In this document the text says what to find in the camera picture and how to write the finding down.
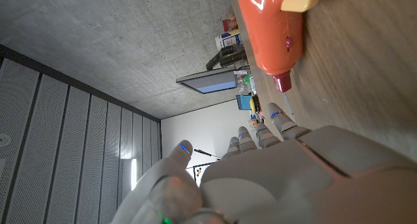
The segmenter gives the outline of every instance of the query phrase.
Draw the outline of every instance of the concrete ceiling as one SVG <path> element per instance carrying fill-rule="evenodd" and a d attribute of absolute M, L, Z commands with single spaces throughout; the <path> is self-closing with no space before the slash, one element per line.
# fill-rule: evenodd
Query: concrete ceiling
<path fill-rule="evenodd" d="M 230 0 L 0 0 L 0 43 L 155 117 L 235 98 L 175 83 L 205 70 Z"/>

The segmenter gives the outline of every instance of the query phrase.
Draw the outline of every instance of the wooden table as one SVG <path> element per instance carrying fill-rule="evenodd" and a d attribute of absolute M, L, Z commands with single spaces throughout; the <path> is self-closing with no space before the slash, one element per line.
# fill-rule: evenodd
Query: wooden table
<path fill-rule="evenodd" d="M 231 0 L 261 105 L 286 110 L 258 69 Z M 417 161 L 417 0 L 320 0 L 304 14 L 302 58 L 287 96 L 300 126 L 335 125 Z M 278 131 L 267 123 L 273 133 Z"/>

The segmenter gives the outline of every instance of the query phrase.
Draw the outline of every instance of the white wall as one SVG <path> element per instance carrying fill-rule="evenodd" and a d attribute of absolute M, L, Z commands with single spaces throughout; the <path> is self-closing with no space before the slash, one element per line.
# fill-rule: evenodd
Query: white wall
<path fill-rule="evenodd" d="M 238 109 L 237 101 L 206 107 L 161 121 L 162 152 L 166 157 L 183 139 L 195 149 L 222 157 L 229 146 L 230 138 L 238 136 L 240 126 L 248 127 L 250 111 Z M 256 133 L 250 132 L 256 140 Z M 216 161 L 213 157 L 194 152 L 188 166 Z"/>

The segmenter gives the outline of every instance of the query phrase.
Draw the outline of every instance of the blue led light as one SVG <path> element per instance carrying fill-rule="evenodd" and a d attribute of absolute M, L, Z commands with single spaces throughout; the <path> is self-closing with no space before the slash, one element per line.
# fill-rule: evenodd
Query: blue led light
<path fill-rule="evenodd" d="M 271 118 L 272 118 L 272 117 L 276 117 L 276 116 L 278 116 L 278 114 L 280 114 L 280 113 L 282 113 L 282 111 L 278 111 L 278 112 L 276 112 L 276 113 L 272 114 L 272 115 L 271 115 Z"/>
<path fill-rule="evenodd" d="M 184 149 L 188 154 L 190 154 L 190 152 L 188 152 L 188 150 L 187 150 L 187 148 L 186 147 L 184 147 L 184 145 L 180 145 L 180 147 L 182 148 L 182 149 Z"/>

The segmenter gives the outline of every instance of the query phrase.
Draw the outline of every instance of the robot finger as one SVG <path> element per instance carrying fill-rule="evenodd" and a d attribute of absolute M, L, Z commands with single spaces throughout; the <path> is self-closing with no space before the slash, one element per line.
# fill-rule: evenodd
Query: robot finger
<path fill-rule="evenodd" d="M 229 158 L 231 156 L 239 154 L 239 139 L 237 137 L 232 137 L 230 139 L 229 148 L 227 153 L 222 157 L 222 159 Z"/>
<path fill-rule="evenodd" d="M 193 154 L 193 146 L 187 140 L 182 140 L 169 154 L 181 166 L 187 167 Z"/>
<path fill-rule="evenodd" d="M 255 142 L 253 142 L 250 137 L 248 129 L 241 126 L 238 130 L 239 133 L 239 149 L 240 152 L 245 152 L 248 150 L 256 150 Z"/>
<path fill-rule="evenodd" d="M 256 136 L 258 137 L 259 146 L 262 149 L 271 147 L 272 145 L 276 145 L 281 142 L 262 122 L 258 123 L 256 126 Z"/>
<path fill-rule="evenodd" d="M 293 120 L 291 120 L 284 111 L 274 103 L 268 104 L 266 112 L 285 140 L 296 139 L 311 131 L 307 128 L 297 126 L 297 124 L 295 124 L 295 122 L 293 122 Z"/>

